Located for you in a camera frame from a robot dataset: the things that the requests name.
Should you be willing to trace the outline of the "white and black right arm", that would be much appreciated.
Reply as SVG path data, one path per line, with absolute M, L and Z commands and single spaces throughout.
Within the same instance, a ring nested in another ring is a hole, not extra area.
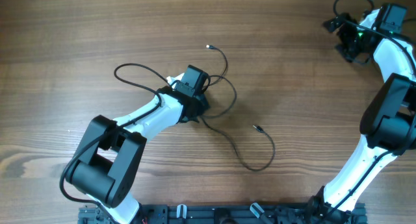
M 352 62 L 368 53 L 380 68 L 383 86 L 364 112 L 360 139 L 352 156 L 309 201 L 305 214 L 318 223 L 347 223 L 359 196 L 397 157 L 415 149 L 415 59 L 413 44 L 402 35 L 407 9 L 385 3 L 356 21 L 336 13 L 323 26 L 341 39 L 337 50 Z

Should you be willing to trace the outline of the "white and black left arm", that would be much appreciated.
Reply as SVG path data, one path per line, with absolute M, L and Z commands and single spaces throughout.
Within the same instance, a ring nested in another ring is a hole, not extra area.
M 166 223 L 167 209 L 142 206 L 130 189 L 145 145 L 168 127 L 197 121 L 208 109 L 205 91 L 210 76 L 194 67 L 164 79 L 154 98 L 138 110 L 115 119 L 96 116 L 88 125 L 72 159 L 62 172 L 59 187 L 68 182 L 88 199 L 76 199 L 79 223 Z

